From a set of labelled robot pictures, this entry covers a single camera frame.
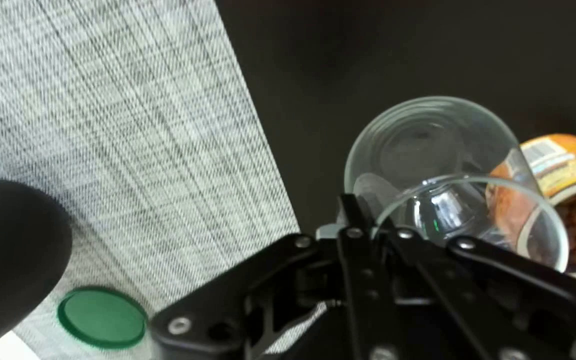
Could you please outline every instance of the jar lid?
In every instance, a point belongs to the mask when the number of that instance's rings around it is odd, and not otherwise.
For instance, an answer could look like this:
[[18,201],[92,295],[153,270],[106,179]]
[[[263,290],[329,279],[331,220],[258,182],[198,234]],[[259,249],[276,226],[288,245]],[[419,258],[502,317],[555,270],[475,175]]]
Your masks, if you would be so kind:
[[58,307],[58,321],[74,339],[97,349],[130,349],[144,339],[146,313],[112,288],[75,288]]

